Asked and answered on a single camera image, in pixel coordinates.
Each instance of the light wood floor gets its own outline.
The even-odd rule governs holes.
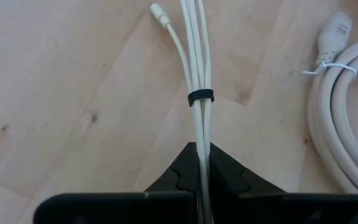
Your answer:
[[[185,40],[180,3],[160,0]],[[213,142],[289,192],[341,192],[305,122],[316,36],[355,0],[204,0]],[[143,190],[194,140],[177,50],[151,0],[0,0],[0,223],[62,192]],[[348,113],[358,138],[358,79]]]

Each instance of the black cable tie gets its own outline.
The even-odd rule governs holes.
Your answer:
[[[194,101],[207,99],[207,98],[210,98],[212,102],[215,100],[213,90],[210,90],[210,89],[196,90],[196,91],[191,92],[187,96],[187,99],[189,100],[190,107],[193,106]]]

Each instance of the wooden table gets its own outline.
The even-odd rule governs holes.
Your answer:
[[[161,0],[185,41],[180,3]],[[177,50],[150,0],[0,0],[0,223],[61,192],[143,190],[194,141]],[[213,142],[290,192],[341,192],[305,121],[320,27],[355,0],[205,0]],[[348,113],[358,138],[358,78]]]

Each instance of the plug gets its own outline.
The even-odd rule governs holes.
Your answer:
[[[171,24],[171,20],[169,19],[167,13],[162,9],[162,7],[157,3],[153,3],[150,6],[150,10],[152,11],[155,18],[164,27],[164,29],[167,29],[168,24]]]
[[[353,20],[344,12],[338,11],[325,23],[318,37],[318,58],[316,65],[332,63],[347,44]]]

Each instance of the white cable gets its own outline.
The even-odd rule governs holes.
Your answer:
[[[211,57],[208,43],[208,30],[206,25],[205,11],[202,0],[198,0],[199,12],[201,16],[201,32],[203,34],[203,46],[205,65],[203,62],[203,52],[198,30],[198,19],[194,0],[181,0],[183,18],[186,25],[186,34],[189,48],[190,67],[185,50],[174,31],[171,21],[165,11],[158,5],[152,4],[150,10],[157,20],[167,29],[179,51],[180,58],[185,71],[185,78],[189,93],[211,88]],[[204,223],[213,223],[209,202],[209,150],[211,139],[211,99],[196,100],[191,107],[193,121],[195,125],[197,153],[200,160],[200,179],[201,179],[201,201],[203,208]]]
[[[358,71],[358,44],[344,50],[352,22],[337,12],[319,36],[320,65],[313,76],[307,118],[313,143],[325,165],[348,193],[358,193],[358,143],[346,113],[346,91]]]

